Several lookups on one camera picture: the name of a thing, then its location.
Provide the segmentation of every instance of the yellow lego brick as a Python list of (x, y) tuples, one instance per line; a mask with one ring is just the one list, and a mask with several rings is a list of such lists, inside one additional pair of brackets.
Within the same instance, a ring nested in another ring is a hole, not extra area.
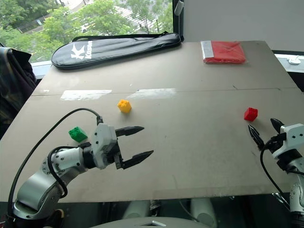
[(123, 113), (129, 113), (132, 108), (130, 102), (127, 100), (120, 100), (117, 106), (119, 107), (120, 111)]

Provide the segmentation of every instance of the gray tabletop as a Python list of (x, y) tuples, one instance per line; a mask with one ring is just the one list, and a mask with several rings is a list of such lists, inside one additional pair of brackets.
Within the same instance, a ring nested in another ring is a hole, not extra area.
[[(0, 200), (6, 201), (13, 177), (33, 145), (64, 114), (88, 107), (116, 128), (145, 130), (122, 137), (125, 159), (154, 149), (128, 170), (91, 169), (69, 186), (65, 202), (211, 197), (275, 191), (259, 164), (259, 151), (247, 132), (243, 113), (259, 110), (252, 123), (266, 140), (275, 134), (269, 119), (304, 123), (304, 97), (265, 42), (242, 42), (244, 65), (206, 65), (198, 43), (91, 69), (63, 72), (54, 67), (42, 80), (0, 141)], [(129, 99), (132, 111), (117, 103)], [(88, 135), (95, 117), (74, 114), (37, 149), (18, 186), (60, 145), (77, 145), (68, 130)], [(265, 154), (269, 172), (283, 190), (287, 175)]]

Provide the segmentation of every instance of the white wall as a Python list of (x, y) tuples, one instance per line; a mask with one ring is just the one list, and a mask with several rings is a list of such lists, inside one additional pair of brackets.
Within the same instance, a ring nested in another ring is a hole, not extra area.
[(265, 40), (272, 50), (304, 51), (304, 0), (185, 0), (184, 36)]

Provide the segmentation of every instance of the floor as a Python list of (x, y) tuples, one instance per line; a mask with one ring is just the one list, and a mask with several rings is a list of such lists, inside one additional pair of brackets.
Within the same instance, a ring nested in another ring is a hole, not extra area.
[[(189, 209), (189, 200), (182, 200)], [(287, 228), (289, 212), (271, 195), (215, 197), (211, 199), (218, 228)], [(0, 202), (0, 214), (6, 212), (5, 202)], [(128, 202), (113, 203), (59, 203), (65, 211), (63, 228), (86, 228), (121, 219)], [(161, 200), (159, 216), (190, 219), (174, 199)]]

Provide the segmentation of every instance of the green lego brick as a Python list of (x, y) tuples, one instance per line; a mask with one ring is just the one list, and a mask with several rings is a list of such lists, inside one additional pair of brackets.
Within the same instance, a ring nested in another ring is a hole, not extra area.
[(74, 129), (70, 130), (68, 132), (72, 139), (74, 139), (77, 142), (81, 142), (85, 139), (87, 139), (87, 135), (80, 127), (75, 127)]

